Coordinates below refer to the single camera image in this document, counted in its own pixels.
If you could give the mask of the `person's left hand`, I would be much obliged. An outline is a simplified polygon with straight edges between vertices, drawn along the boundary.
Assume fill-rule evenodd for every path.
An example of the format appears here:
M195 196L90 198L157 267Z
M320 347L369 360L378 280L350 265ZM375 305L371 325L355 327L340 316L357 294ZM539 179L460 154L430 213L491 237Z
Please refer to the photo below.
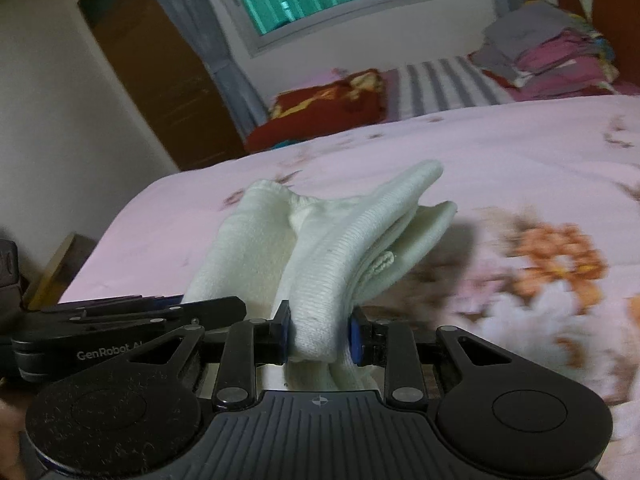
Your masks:
M25 426L26 400L18 396L1 399L0 474L4 480L25 480L21 460L20 433Z

